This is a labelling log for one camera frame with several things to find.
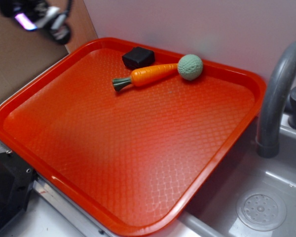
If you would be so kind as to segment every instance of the sink basin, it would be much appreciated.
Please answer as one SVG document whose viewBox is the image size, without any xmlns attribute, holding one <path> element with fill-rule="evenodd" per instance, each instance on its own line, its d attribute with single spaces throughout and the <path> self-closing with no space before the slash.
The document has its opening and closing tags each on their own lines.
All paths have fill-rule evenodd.
<svg viewBox="0 0 296 237">
<path fill-rule="evenodd" d="M 185 209 L 214 230 L 200 235 L 296 237 L 296 131 L 282 126 L 280 153 L 266 159 L 256 130 L 255 120 Z"/>
</svg>

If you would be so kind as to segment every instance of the green ball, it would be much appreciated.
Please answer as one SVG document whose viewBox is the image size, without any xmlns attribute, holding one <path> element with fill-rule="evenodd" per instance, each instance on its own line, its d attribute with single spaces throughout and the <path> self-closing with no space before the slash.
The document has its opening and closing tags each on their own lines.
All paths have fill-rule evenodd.
<svg viewBox="0 0 296 237">
<path fill-rule="evenodd" d="M 194 54 L 182 57 L 178 63 L 178 72 L 185 80 L 198 78 L 203 71 L 202 60 Z"/>
</svg>

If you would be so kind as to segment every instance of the white wall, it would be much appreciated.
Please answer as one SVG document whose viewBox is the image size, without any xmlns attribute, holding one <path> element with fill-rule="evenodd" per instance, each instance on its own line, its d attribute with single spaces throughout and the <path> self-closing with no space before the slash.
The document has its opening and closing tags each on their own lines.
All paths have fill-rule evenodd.
<svg viewBox="0 0 296 237">
<path fill-rule="evenodd" d="M 84 0 L 98 37 L 255 72 L 265 80 L 296 40 L 296 0 Z"/>
</svg>

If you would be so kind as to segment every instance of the black sponge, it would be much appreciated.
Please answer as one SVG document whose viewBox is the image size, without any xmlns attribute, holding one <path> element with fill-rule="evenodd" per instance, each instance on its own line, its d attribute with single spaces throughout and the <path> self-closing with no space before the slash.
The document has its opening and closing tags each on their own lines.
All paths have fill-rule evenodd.
<svg viewBox="0 0 296 237">
<path fill-rule="evenodd" d="M 154 62 L 154 52 L 152 50 L 135 47 L 122 56 L 124 65 L 130 69 L 148 67 Z"/>
</svg>

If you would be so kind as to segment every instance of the black device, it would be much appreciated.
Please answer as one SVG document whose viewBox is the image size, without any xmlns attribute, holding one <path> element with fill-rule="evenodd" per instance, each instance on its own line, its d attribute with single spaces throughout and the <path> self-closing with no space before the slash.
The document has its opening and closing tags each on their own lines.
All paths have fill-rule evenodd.
<svg viewBox="0 0 296 237">
<path fill-rule="evenodd" d="M 58 7 L 50 6 L 45 0 L 0 0 L 0 12 L 15 19 L 27 31 L 41 29 L 59 44 L 67 44 L 71 30 L 65 20 L 72 3 L 73 0 L 68 0 L 66 10 L 59 13 Z"/>
<path fill-rule="evenodd" d="M 35 171 L 16 153 L 0 153 L 0 232 L 27 209 Z"/>
</svg>

